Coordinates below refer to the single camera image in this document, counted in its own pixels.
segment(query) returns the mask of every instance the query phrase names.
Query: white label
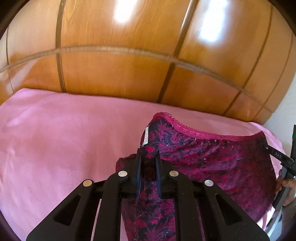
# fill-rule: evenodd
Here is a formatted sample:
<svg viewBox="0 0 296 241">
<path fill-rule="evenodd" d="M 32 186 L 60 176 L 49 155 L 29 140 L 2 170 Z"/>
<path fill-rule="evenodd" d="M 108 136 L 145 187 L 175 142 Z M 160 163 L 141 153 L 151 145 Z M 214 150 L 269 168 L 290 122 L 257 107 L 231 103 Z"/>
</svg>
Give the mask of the white label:
<svg viewBox="0 0 296 241">
<path fill-rule="evenodd" d="M 147 127 L 145 128 L 145 136 L 144 136 L 144 141 L 143 141 L 142 146 L 148 144 L 148 129 L 149 129 L 149 126 L 147 126 Z"/>
</svg>

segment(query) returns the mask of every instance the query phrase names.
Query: pink bedsheet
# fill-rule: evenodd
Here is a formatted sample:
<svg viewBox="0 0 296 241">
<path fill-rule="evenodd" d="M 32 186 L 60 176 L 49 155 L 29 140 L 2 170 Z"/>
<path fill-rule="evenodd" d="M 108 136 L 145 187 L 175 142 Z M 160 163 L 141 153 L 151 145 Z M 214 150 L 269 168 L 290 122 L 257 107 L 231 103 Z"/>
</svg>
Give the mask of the pink bedsheet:
<svg viewBox="0 0 296 241">
<path fill-rule="evenodd" d="M 264 131 L 261 125 L 176 107 L 127 99 L 22 89 L 0 106 L 0 210 L 21 240 L 84 179 L 115 172 L 119 157 L 135 153 L 157 112 L 220 135 Z M 278 176 L 281 166 L 272 158 Z M 265 227 L 274 209 L 259 221 Z M 123 230 L 121 240 L 127 240 Z"/>
</svg>

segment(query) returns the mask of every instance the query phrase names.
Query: wood grain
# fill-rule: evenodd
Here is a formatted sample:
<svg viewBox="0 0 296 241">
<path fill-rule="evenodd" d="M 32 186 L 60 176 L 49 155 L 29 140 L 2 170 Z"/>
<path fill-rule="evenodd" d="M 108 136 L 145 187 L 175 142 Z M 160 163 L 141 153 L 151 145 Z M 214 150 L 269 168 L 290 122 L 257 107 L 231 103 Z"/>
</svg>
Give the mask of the wood grain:
<svg viewBox="0 0 296 241">
<path fill-rule="evenodd" d="M 0 105 L 13 95 L 7 70 L 0 73 Z"/>
<path fill-rule="evenodd" d="M 61 92 L 55 55 L 12 67 L 8 75 L 14 92 L 22 88 Z"/>
<path fill-rule="evenodd" d="M 55 48 L 60 0 L 30 0 L 9 25 L 8 62 Z"/>
<path fill-rule="evenodd" d="M 247 95 L 240 93 L 225 116 L 242 121 L 252 121 L 261 109 L 261 105 Z"/>
<path fill-rule="evenodd" d="M 222 115 L 237 93 L 210 76 L 176 67 L 162 104 Z"/>
<path fill-rule="evenodd" d="M 264 125 L 271 115 L 272 113 L 269 110 L 262 108 L 252 121 Z"/>
<path fill-rule="evenodd" d="M 169 63 L 104 52 L 62 54 L 67 93 L 156 102 Z"/>
<path fill-rule="evenodd" d="M 266 101 L 266 107 L 271 111 L 275 111 L 278 105 L 281 103 L 284 98 L 286 92 L 288 91 L 290 84 L 295 76 L 296 71 L 296 38 L 293 35 L 293 43 L 291 53 L 286 65 L 286 68 L 283 72 L 283 75 L 274 88 L 271 96 Z"/>
<path fill-rule="evenodd" d="M 67 0 L 61 45 L 113 45 L 172 54 L 189 2 Z"/>
<path fill-rule="evenodd" d="M 0 69 L 7 65 L 6 58 L 6 35 L 7 30 L 4 32 L 2 38 L 0 39 Z"/>
<path fill-rule="evenodd" d="M 258 64 L 245 86 L 245 90 L 264 103 L 281 77 L 289 56 L 292 30 L 273 7 L 269 36 Z"/>
<path fill-rule="evenodd" d="M 265 42 L 270 15 L 266 0 L 200 0 L 179 57 L 243 86 Z"/>
</svg>

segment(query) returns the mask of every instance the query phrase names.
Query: paisley pattern fabric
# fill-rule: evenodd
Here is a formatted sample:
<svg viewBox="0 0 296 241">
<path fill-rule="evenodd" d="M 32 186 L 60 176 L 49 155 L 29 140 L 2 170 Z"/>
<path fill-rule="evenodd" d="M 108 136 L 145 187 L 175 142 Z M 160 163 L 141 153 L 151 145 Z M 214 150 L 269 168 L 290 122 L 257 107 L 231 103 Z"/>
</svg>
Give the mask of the paisley pattern fabric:
<svg viewBox="0 0 296 241">
<path fill-rule="evenodd" d="M 272 204 L 276 184 L 270 156 L 259 142 L 267 142 L 263 132 L 221 136 L 182 125 L 167 113 L 155 114 L 149 123 L 148 144 L 141 149 L 143 190 L 139 199 L 122 201 L 128 239 L 175 240 L 174 200 L 157 195 L 157 150 L 161 159 L 190 179 L 214 181 L 257 222 Z M 135 158 L 133 154 L 119 159 L 116 171 Z"/>
</svg>

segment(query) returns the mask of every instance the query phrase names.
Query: metal rivet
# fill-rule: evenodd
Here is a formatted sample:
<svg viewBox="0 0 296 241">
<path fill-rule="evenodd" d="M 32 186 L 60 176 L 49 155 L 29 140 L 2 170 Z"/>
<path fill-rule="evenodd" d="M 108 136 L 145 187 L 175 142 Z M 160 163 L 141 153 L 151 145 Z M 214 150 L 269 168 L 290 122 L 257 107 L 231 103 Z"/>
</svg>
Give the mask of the metal rivet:
<svg viewBox="0 0 296 241">
<path fill-rule="evenodd" d="M 119 173 L 118 173 L 118 176 L 120 176 L 120 177 L 126 177 L 127 176 L 127 172 L 126 171 L 120 171 Z"/>
<path fill-rule="evenodd" d="M 177 171 L 170 171 L 170 176 L 177 177 L 179 173 Z"/>
<path fill-rule="evenodd" d="M 83 182 L 83 186 L 85 186 L 85 187 L 89 187 L 91 184 L 92 184 L 92 181 L 91 180 L 85 180 Z"/>
<path fill-rule="evenodd" d="M 208 186 L 208 187 L 211 187 L 214 185 L 213 181 L 212 180 L 205 180 L 205 185 Z"/>
</svg>

